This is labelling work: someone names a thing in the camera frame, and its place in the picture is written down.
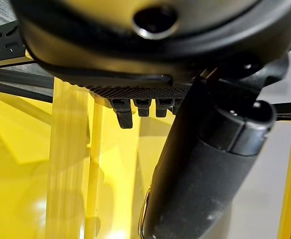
black bracket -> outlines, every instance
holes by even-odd
[[[132,128],[132,110],[130,100],[109,100],[116,113],[121,128]]]
[[[17,21],[0,26],[0,67],[33,63],[25,56],[26,47],[23,44]]]

black cylindrical handle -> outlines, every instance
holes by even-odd
[[[222,216],[275,121],[266,102],[247,112],[218,109],[204,84],[193,84],[153,175],[143,238],[199,239]]]

circular opening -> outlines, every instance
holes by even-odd
[[[176,12],[168,6],[153,6],[134,15],[133,27],[146,39],[163,39],[170,36],[177,21]]]

black plastic housing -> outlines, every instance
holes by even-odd
[[[145,239],[200,239],[223,215],[273,126],[274,108],[217,108],[205,85],[186,96],[155,168],[141,220]]]

metal screw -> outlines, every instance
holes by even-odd
[[[250,69],[251,67],[252,67],[252,64],[248,64],[244,66],[245,69]]]
[[[230,111],[233,116],[237,116],[238,114],[235,111]]]

